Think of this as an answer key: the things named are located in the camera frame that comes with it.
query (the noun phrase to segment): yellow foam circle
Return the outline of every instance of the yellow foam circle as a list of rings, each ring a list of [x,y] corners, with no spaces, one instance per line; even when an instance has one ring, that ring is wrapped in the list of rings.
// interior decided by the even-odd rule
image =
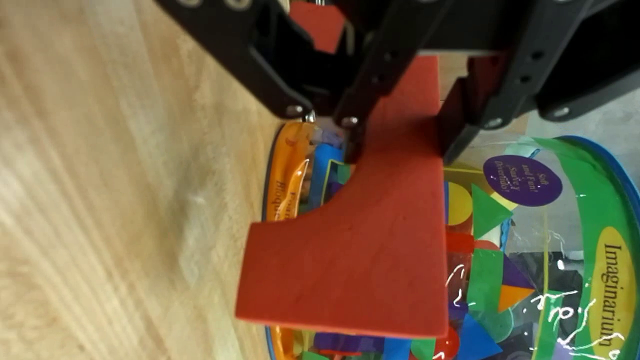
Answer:
[[[449,221],[447,225],[462,224],[471,216],[473,202],[471,194],[462,186],[449,182]]]

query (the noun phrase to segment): screw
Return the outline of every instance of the screw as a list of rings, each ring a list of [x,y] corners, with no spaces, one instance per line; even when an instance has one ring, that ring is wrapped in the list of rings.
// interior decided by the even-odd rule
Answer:
[[[354,127],[358,125],[358,118],[355,116],[343,117],[341,124],[342,124],[342,127],[346,127],[346,128]]]
[[[499,127],[500,125],[502,125],[504,121],[502,120],[502,118],[497,117],[495,119],[491,119],[489,120],[485,125],[484,128],[485,129],[495,129],[496,127]]]
[[[568,115],[571,112],[569,108],[562,108],[554,111],[554,117],[563,117]]]
[[[302,106],[300,105],[289,105],[287,106],[285,113],[288,117],[297,117],[302,114],[302,111],[304,111],[304,108],[302,108]]]
[[[312,110],[310,113],[305,115],[305,117],[302,119],[302,121],[303,122],[316,122],[316,112]]]
[[[225,0],[225,4],[232,10],[243,12],[251,6],[251,0]]]
[[[197,8],[202,5],[202,0],[177,0],[185,8]]]

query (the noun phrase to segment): orange label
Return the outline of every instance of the orange label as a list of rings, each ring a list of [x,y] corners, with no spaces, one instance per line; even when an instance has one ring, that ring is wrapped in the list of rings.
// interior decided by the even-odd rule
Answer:
[[[300,188],[307,172],[312,124],[288,122],[280,130],[271,155],[267,221],[294,218],[298,214]]]

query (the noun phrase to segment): wood grain surface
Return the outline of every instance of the wood grain surface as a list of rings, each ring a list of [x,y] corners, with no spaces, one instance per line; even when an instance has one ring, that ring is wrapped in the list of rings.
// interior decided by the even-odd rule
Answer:
[[[267,360],[233,309],[277,124],[151,0],[0,1],[0,359]]]

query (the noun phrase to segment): purple circle label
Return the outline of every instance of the purple circle label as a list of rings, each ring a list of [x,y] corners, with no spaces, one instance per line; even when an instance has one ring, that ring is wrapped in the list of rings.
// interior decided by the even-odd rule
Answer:
[[[485,161],[483,172],[495,192],[518,205],[547,205],[562,193],[562,181],[556,173],[524,156],[494,156]]]

